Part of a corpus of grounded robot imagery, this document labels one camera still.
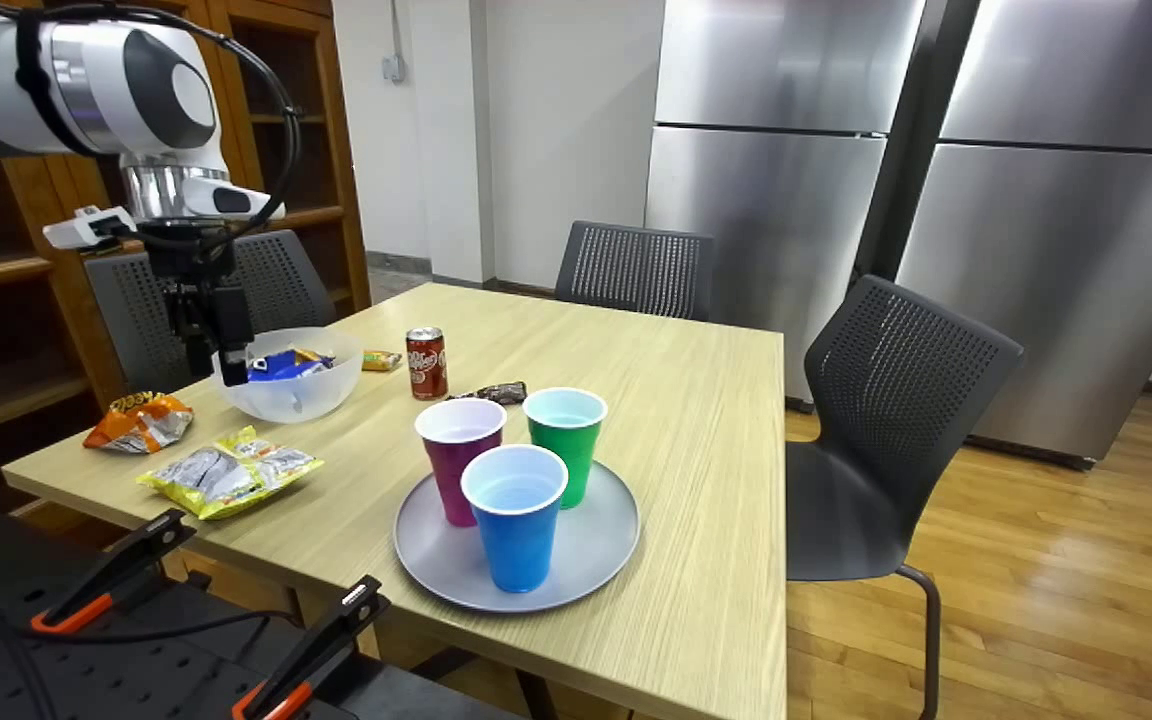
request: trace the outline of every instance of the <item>snack bag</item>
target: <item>snack bag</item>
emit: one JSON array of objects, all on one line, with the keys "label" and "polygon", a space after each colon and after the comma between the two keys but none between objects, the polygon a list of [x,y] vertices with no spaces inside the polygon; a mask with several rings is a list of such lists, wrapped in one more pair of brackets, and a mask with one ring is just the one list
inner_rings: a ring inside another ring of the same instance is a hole
[{"label": "snack bag", "polygon": [[84,447],[148,455],[174,446],[190,429],[190,407],[168,392],[133,392],[107,403]]},{"label": "snack bag", "polygon": [[324,461],[299,447],[277,447],[271,442],[256,436],[256,429],[239,429],[159,471],[142,471],[138,481],[196,519],[225,519],[292,490],[321,464]]},{"label": "snack bag", "polygon": [[296,380],[330,367],[337,358],[316,348],[279,348],[247,360],[247,380]]},{"label": "snack bag", "polygon": [[391,374],[399,365],[403,365],[399,354],[364,354],[364,374]]}]

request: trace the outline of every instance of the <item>red cup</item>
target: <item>red cup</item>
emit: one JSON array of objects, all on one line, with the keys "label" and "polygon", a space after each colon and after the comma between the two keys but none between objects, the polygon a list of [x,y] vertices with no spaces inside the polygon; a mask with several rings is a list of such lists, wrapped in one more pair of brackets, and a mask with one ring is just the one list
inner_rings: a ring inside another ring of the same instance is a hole
[{"label": "red cup", "polygon": [[432,464],[444,518],[452,530],[473,530],[473,509],[458,491],[458,476],[466,461],[501,447],[509,414],[492,402],[441,402],[417,415],[417,436],[425,442],[425,455]]}]

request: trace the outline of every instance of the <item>silver tray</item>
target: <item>silver tray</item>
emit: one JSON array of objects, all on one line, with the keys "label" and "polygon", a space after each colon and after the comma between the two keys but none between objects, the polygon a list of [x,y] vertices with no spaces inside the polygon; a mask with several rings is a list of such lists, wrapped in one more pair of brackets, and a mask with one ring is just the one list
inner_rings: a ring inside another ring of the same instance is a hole
[{"label": "silver tray", "polygon": [[547,613],[590,597],[625,572],[641,548],[641,514],[626,483],[595,464],[585,504],[560,514],[547,582],[532,594],[501,594],[477,530],[452,530],[436,481],[425,476],[399,509],[391,548],[403,572],[448,606],[504,615]]}]

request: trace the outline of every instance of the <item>stainless steel refrigerator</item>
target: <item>stainless steel refrigerator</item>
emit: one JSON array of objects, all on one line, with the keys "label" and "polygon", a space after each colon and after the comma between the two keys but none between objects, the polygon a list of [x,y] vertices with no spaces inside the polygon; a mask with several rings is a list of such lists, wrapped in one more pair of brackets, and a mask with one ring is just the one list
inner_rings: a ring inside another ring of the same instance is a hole
[{"label": "stainless steel refrigerator", "polygon": [[1152,0],[981,0],[896,279],[1025,345],[975,436],[1113,447],[1152,374]]},{"label": "stainless steel refrigerator", "polygon": [[783,388],[848,291],[918,0],[667,0],[647,225],[713,237],[713,316],[783,331]]}]

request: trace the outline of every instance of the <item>chair leg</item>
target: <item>chair leg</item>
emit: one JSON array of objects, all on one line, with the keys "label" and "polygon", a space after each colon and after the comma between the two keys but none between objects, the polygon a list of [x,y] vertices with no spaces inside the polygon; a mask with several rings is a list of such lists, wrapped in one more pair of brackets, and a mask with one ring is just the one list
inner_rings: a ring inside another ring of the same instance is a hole
[{"label": "chair leg", "polygon": [[923,619],[923,720],[937,720],[941,704],[941,587],[928,572],[901,565],[896,575],[913,582],[928,597],[928,619]]},{"label": "chair leg", "polygon": [[532,720],[555,720],[560,713],[553,709],[553,695],[547,695],[547,685],[532,671],[517,671],[519,675],[519,688],[522,688],[522,702],[527,702],[527,717]]}]

